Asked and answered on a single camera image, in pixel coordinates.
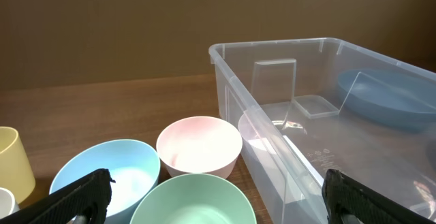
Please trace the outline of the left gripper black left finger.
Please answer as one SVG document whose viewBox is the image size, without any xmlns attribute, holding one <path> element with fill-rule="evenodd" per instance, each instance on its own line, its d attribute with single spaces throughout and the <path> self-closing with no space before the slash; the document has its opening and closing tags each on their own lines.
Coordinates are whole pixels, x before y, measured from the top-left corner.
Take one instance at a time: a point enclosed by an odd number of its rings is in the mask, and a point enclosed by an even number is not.
<svg viewBox="0 0 436 224">
<path fill-rule="evenodd" d="M 97 169 L 40 201 L 1 219 L 1 224 L 104 224 L 111 201 L 111 178 Z"/>
</svg>

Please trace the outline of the dark blue plate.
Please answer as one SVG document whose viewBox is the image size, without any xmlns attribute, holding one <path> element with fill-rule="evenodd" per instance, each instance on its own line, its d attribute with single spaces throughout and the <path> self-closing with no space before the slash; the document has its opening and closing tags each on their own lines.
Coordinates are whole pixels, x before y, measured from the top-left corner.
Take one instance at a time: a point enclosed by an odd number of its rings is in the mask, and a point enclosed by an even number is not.
<svg viewBox="0 0 436 224">
<path fill-rule="evenodd" d="M 380 69 L 342 72 L 336 84 L 346 108 L 376 123 L 422 131 L 435 123 L 435 84 Z"/>
</svg>

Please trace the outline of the mint green bowl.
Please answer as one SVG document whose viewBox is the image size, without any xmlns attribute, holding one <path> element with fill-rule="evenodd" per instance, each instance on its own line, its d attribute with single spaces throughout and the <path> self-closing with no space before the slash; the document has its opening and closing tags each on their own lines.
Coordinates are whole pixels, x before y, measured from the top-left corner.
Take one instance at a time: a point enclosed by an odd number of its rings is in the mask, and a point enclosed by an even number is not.
<svg viewBox="0 0 436 224">
<path fill-rule="evenodd" d="M 256 224 L 245 194 L 212 174 L 184 174 L 151 190 L 136 208 L 131 224 Z"/>
</svg>

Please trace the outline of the cream cup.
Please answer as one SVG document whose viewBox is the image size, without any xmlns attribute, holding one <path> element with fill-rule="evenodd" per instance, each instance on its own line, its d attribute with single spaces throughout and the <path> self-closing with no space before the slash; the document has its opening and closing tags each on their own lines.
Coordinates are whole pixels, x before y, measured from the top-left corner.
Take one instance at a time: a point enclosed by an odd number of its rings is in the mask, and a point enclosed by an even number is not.
<svg viewBox="0 0 436 224">
<path fill-rule="evenodd" d="M 0 188 L 0 219 L 20 210 L 13 193 L 3 187 Z"/>
</svg>

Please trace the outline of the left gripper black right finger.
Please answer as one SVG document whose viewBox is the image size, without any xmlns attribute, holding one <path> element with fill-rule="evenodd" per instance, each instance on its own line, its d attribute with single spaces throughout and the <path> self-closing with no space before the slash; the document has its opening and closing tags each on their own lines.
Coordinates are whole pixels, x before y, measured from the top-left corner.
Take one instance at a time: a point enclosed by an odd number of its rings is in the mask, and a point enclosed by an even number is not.
<svg viewBox="0 0 436 224">
<path fill-rule="evenodd" d="M 329 169 L 322 186 L 328 224 L 431 224 L 339 170 Z"/>
</svg>

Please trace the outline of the yellow cup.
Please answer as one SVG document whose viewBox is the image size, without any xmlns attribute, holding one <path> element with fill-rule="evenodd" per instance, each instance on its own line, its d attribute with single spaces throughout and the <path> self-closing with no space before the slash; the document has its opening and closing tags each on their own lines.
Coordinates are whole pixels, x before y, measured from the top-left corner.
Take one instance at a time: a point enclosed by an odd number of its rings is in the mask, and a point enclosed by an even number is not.
<svg viewBox="0 0 436 224">
<path fill-rule="evenodd" d="M 35 188 L 25 148 L 18 131 L 12 127 L 1 127 L 1 187 L 11 191 L 18 204 Z"/>
</svg>

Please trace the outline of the clear plastic storage bin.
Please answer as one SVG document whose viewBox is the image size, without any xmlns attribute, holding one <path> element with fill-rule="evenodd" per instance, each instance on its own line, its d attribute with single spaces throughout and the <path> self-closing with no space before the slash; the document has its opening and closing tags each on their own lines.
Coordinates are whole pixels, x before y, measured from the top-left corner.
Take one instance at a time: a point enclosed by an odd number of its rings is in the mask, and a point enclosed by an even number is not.
<svg viewBox="0 0 436 224">
<path fill-rule="evenodd" d="M 325 177 L 336 169 L 430 220 L 435 219 L 435 123 L 408 131 L 352 112 L 337 94 L 337 77 L 380 69 L 435 84 L 431 71 L 336 38 L 215 44 L 219 113 L 243 137 L 242 157 L 273 223 L 325 223 L 321 196 L 309 194 L 290 161 L 286 135 Z M 284 204 L 245 140 L 266 138 L 305 199 Z"/>
</svg>

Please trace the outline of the light blue bowl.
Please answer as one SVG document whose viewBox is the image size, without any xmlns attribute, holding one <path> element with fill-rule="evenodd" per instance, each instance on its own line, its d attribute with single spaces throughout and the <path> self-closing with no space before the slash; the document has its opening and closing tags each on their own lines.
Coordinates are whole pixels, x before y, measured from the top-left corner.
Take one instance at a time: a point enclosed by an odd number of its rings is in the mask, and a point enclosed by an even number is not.
<svg viewBox="0 0 436 224">
<path fill-rule="evenodd" d="M 100 168 L 109 170 L 114 180 L 105 224 L 130 223 L 140 201 L 157 186 L 161 163 L 156 150 L 133 139 L 111 140 L 92 146 L 58 171 L 49 193 Z"/>
</svg>

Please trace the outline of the white label in bin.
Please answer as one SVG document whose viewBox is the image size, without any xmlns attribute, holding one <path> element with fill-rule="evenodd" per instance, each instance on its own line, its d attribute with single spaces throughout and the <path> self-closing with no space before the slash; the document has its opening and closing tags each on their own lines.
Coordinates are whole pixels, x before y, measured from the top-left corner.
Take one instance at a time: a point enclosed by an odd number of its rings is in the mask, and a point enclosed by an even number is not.
<svg viewBox="0 0 436 224">
<path fill-rule="evenodd" d="M 302 181 L 302 185 L 307 188 L 309 194 L 321 196 L 320 189 L 324 182 L 323 177 L 286 135 L 283 136 L 283 139 L 290 149 L 289 153 L 285 153 L 285 159 L 288 159 L 290 165 L 294 167 L 297 179 Z M 286 168 L 284 160 L 277 154 L 271 142 L 266 138 L 255 136 L 254 139 L 245 140 L 245 143 L 250 155 L 264 169 L 266 179 L 270 181 L 271 187 L 284 204 L 305 199 L 303 192 L 292 178 L 290 171 Z"/>
</svg>

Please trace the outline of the pink bowl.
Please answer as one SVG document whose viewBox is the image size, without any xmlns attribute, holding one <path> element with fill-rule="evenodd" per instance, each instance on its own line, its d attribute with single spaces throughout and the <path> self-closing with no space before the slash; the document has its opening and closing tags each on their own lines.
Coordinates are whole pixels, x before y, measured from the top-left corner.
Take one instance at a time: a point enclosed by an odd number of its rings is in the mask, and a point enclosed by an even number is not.
<svg viewBox="0 0 436 224">
<path fill-rule="evenodd" d="M 211 116 L 192 116 L 168 125 L 156 151 L 171 177 L 201 173 L 227 178 L 234 169 L 243 139 L 231 123 Z"/>
</svg>

